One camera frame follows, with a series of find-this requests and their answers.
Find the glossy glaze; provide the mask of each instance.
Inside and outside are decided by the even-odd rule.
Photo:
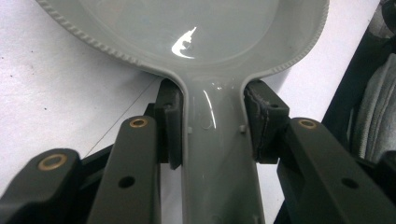
[[[185,223],[263,223],[242,93],[312,49],[327,0],[37,0],[63,27],[185,97]]]

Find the gray fabric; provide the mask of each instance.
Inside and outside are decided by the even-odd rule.
[[[352,150],[369,161],[396,149],[396,55],[370,79],[361,102]]]

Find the black clamp jaw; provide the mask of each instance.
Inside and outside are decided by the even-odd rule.
[[[161,223],[159,163],[182,163],[182,99],[165,80],[113,146],[83,160],[71,149],[31,159],[0,200],[0,223]],[[353,158],[319,122],[290,119],[261,81],[247,85],[245,104],[252,159],[278,162],[285,202],[276,223],[395,223],[396,152],[377,165]]]

